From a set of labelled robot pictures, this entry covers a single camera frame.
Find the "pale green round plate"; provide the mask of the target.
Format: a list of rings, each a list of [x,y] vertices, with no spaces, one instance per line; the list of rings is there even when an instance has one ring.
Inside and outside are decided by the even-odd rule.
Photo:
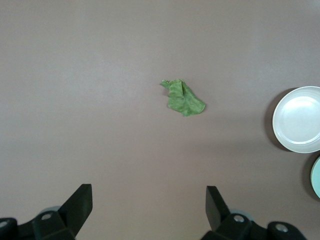
[[[320,199],[320,156],[315,160],[311,168],[310,182],[314,193]]]

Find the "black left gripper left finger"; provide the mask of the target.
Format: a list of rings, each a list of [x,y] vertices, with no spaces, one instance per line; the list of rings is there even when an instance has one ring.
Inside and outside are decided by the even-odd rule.
[[[35,240],[76,240],[93,209],[92,185],[82,184],[58,210],[32,220]]]

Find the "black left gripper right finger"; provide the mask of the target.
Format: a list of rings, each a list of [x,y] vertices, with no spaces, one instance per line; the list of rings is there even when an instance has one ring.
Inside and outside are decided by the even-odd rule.
[[[268,240],[265,228],[229,210],[215,186],[206,187],[205,212],[211,230],[201,240]]]

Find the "white round plate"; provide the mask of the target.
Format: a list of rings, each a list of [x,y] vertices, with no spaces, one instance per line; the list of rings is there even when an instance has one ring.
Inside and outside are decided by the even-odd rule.
[[[320,86],[298,87],[284,95],[273,111],[272,129],[291,152],[320,151]]]

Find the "green lettuce leaf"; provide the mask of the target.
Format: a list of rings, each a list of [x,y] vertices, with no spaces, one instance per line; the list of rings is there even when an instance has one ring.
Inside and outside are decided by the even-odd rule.
[[[162,80],[161,86],[168,90],[167,106],[184,117],[198,115],[206,104],[199,99],[183,79]]]

